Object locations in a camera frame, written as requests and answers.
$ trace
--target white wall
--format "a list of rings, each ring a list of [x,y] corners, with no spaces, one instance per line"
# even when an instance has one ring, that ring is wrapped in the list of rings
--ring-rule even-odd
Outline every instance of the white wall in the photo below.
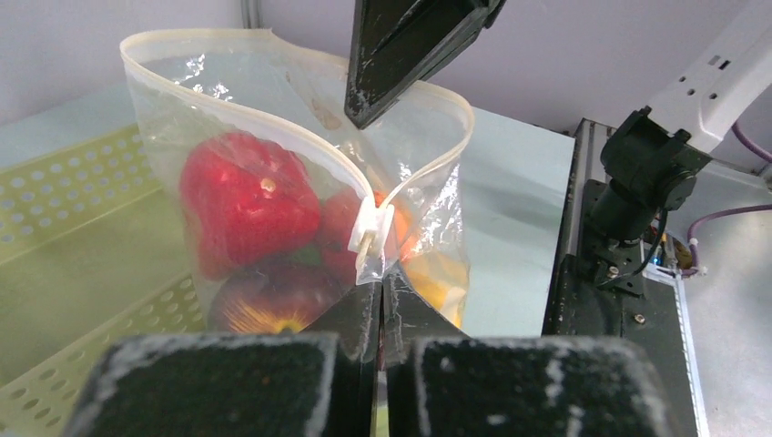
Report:
[[[555,130],[618,126],[678,77],[747,0],[508,0],[496,24],[432,81],[492,112]],[[348,56],[354,0],[263,0],[290,41]],[[772,91],[742,118],[772,148]],[[732,141],[715,156],[762,161]]]
[[[0,125],[124,78],[137,32],[241,27],[239,0],[0,0]]]
[[[676,77],[747,0],[508,0],[496,25],[434,78],[474,105],[571,129],[618,125]],[[292,42],[349,53],[354,0],[263,0]],[[238,27],[239,0],[0,1],[0,125],[123,78],[117,45],[172,27]],[[742,120],[772,147],[772,92]],[[715,155],[761,168],[731,135]]]

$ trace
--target green basket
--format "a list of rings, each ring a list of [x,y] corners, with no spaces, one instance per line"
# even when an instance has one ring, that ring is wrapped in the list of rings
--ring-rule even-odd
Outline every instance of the green basket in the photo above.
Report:
[[[136,126],[0,173],[0,432],[61,432],[114,340],[204,329]]]

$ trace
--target toy fruit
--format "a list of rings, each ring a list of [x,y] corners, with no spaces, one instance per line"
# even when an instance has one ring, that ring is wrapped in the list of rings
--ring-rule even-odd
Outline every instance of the toy fruit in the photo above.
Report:
[[[274,261],[231,276],[212,301],[209,325],[237,333],[298,332],[343,294],[321,267]]]
[[[409,259],[403,266],[418,294],[460,329],[469,289],[469,266],[438,251]]]
[[[298,157],[243,132],[199,144],[182,170],[179,194],[208,279],[301,248],[320,224],[319,200]]]
[[[386,195],[375,192],[375,204],[379,206]],[[328,198],[321,208],[321,225],[316,236],[324,265],[340,280],[344,286],[356,282],[357,272],[354,263],[357,254],[348,249],[351,229],[360,210],[361,200],[353,188],[346,188]],[[393,229],[397,244],[400,245],[400,260],[412,255],[418,238],[412,232],[412,218],[406,208],[397,208],[394,214]]]

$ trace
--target ziplock bag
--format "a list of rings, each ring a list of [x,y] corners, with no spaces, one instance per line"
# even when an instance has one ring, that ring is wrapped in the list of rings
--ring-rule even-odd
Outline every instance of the ziplock bag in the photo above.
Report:
[[[211,329],[302,330],[397,262],[461,325],[463,98],[418,83],[359,131],[343,115],[347,62],[269,30],[149,32],[121,55]]]

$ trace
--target white table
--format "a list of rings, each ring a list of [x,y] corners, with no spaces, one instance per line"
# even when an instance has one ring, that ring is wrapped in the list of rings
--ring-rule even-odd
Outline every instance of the white table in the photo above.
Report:
[[[472,336],[541,333],[574,140],[475,109],[462,158],[472,286],[464,330]],[[135,123],[118,84],[0,127],[0,168]]]

